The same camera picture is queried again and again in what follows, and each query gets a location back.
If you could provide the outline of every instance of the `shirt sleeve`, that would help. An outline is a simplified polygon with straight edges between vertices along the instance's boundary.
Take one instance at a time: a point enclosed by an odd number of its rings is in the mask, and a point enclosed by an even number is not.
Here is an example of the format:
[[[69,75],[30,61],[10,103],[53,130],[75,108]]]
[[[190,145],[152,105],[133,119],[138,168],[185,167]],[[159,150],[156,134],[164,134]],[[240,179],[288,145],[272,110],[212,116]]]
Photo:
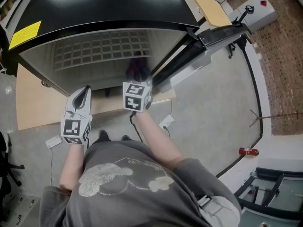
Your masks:
[[[174,169],[184,184],[194,193],[197,199],[203,196],[222,196],[232,202],[241,212],[240,205],[233,193],[213,174],[208,171],[199,160],[187,158],[181,161]]]
[[[69,193],[54,186],[45,187],[40,204],[40,227],[62,227],[69,199]]]

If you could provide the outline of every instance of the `glass pane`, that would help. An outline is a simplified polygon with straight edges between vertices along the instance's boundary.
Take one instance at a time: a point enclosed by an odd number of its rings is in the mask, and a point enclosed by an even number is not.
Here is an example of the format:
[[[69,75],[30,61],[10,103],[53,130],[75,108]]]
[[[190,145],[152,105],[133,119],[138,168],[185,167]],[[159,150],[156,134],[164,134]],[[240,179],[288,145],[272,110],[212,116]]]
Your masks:
[[[260,227],[261,224],[266,223],[269,227],[297,227],[300,221],[277,220],[270,216],[262,216],[256,213],[245,211],[241,216],[239,227]]]
[[[256,178],[239,197],[261,205],[269,197],[275,184],[276,182]]]
[[[301,212],[303,204],[303,179],[284,178],[279,191],[269,204],[269,207]]]

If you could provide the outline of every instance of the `yellow label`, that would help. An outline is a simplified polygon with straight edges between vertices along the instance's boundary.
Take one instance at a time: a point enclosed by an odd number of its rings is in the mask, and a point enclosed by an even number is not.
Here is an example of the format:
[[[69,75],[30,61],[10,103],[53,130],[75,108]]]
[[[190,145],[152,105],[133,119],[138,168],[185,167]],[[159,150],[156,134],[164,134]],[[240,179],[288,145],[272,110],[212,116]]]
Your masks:
[[[23,43],[26,40],[32,39],[37,36],[38,30],[40,27],[41,21],[36,22],[30,26],[27,26],[18,32],[14,33],[13,38],[11,39],[9,50],[14,48],[18,44]]]

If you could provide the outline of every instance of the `wire rack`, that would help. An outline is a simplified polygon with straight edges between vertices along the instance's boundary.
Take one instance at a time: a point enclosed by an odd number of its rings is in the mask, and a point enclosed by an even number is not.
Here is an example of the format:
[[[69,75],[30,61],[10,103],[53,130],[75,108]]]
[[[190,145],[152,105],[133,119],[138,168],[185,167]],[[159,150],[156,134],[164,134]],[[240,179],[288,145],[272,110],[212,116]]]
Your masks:
[[[95,62],[150,56],[145,30],[81,35],[55,42],[54,71]]]

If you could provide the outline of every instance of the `gray floor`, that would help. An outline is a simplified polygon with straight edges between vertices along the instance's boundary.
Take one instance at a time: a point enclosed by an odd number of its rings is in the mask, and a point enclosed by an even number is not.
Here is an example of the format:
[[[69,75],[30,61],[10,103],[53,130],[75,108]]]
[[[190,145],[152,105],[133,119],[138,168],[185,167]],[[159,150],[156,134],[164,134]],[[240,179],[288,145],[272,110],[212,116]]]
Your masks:
[[[244,57],[239,49],[231,60],[227,56],[225,49],[218,51],[211,65],[176,86],[177,98],[172,100],[175,122],[168,127],[181,152],[198,158],[214,174],[239,156],[239,147],[250,146],[259,135],[258,124],[249,128],[254,119],[250,109],[257,112],[257,101]],[[14,171],[22,182],[21,192],[40,196],[50,184],[51,174],[51,152],[45,141],[60,134],[60,125],[18,131],[15,86],[13,76],[0,75],[0,130],[11,136],[10,161],[25,165],[25,170]],[[170,114],[171,103],[152,105],[149,112],[160,122]],[[95,115],[93,127],[91,143],[100,129],[113,140],[124,134],[138,139],[126,111]],[[58,185],[68,148],[61,143],[52,149],[53,185]]]

